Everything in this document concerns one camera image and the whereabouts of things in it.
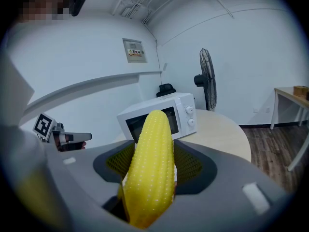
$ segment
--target table leg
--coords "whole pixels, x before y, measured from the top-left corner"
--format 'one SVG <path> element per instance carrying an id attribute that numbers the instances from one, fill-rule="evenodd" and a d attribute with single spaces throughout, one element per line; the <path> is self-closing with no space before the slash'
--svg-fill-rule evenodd
<path id="1" fill-rule="evenodd" d="M 300 107 L 300 116 L 299 116 L 298 126 L 301 126 L 301 124 L 303 123 L 303 115 L 304 115 L 304 108 Z"/>
<path id="2" fill-rule="evenodd" d="M 270 129 L 274 129 L 275 119 L 278 117 L 278 93 L 275 90 L 275 105 L 274 105 L 274 112 L 272 113 L 272 119 L 270 124 Z"/>
<path id="3" fill-rule="evenodd" d="M 308 148 L 308 146 L 309 146 L 309 133 L 307 135 L 307 138 L 306 138 L 303 146 L 301 146 L 300 151 L 298 152 L 298 154 L 296 155 L 294 160 L 291 162 L 291 164 L 288 166 L 288 171 L 292 171 L 293 168 L 298 164 L 298 162 L 300 161 L 300 159 L 302 158 L 302 156 L 306 152 L 306 149 Z"/>

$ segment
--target white tab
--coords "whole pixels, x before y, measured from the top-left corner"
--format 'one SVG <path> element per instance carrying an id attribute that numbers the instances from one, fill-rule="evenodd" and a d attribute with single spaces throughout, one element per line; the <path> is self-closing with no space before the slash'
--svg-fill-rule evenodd
<path id="1" fill-rule="evenodd" d="M 74 157 L 63 160 L 64 165 L 68 165 L 68 164 L 75 163 L 75 162 L 76 162 L 76 159 Z"/>
<path id="2" fill-rule="evenodd" d="M 263 214 L 270 208 L 270 204 L 256 183 L 243 186 L 242 191 L 247 196 L 258 215 Z"/>

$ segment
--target power cord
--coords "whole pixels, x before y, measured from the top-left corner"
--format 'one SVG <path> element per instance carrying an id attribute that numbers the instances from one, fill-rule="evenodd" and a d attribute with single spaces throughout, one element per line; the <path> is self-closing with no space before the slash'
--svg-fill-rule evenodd
<path id="1" fill-rule="evenodd" d="M 151 33 L 151 31 L 149 30 L 149 28 L 148 28 L 145 24 L 143 24 L 143 25 L 144 25 L 144 26 L 147 28 L 147 30 Z M 153 36 L 154 39 L 155 39 L 156 56 L 157 56 L 157 58 L 158 58 L 159 70 L 160 70 L 160 81 L 161 81 L 161 85 L 162 85 L 161 66 L 160 66 L 160 60 L 159 60 L 159 55 L 158 55 L 158 40 L 156 39 L 156 37 L 154 36 L 153 33 L 151 33 L 151 34 L 152 34 L 152 36 Z"/>

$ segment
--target microwave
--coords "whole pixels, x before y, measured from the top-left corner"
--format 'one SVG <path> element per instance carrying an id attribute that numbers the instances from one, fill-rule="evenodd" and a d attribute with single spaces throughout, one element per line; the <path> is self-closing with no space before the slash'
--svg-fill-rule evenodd
<path id="1" fill-rule="evenodd" d="M 138 142 L 146 117 L 153 110 L 161 110 L 167 115 L 173 139 L 197 131 L 193 94 L 172 93 L 137 103 L 118 114 L 117 119 L 126 139 Z"/>

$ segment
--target microwave window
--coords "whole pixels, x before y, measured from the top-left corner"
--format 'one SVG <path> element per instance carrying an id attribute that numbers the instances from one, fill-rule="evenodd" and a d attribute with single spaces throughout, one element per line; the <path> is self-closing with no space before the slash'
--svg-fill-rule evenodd
<path id="1" fill-rule="evenodd" d="M 171 133 L 172 134 L 178 133 L 178 125 L 177 125 L 174 107 L 163 109 L 162 112 L 164 112 L 169 119 L 169 126 L 170 126 Z M 145 114 L 145 115 L 141 115 L 141 116 L 126 120 L 126 124 L 132 134 L 132 137 L 135 143 L 138 143 L 139 141 L 141 129 L 143 128 L 143 125 L 144 125 L 144 122 L 147 116 L 148 114 Z"/>

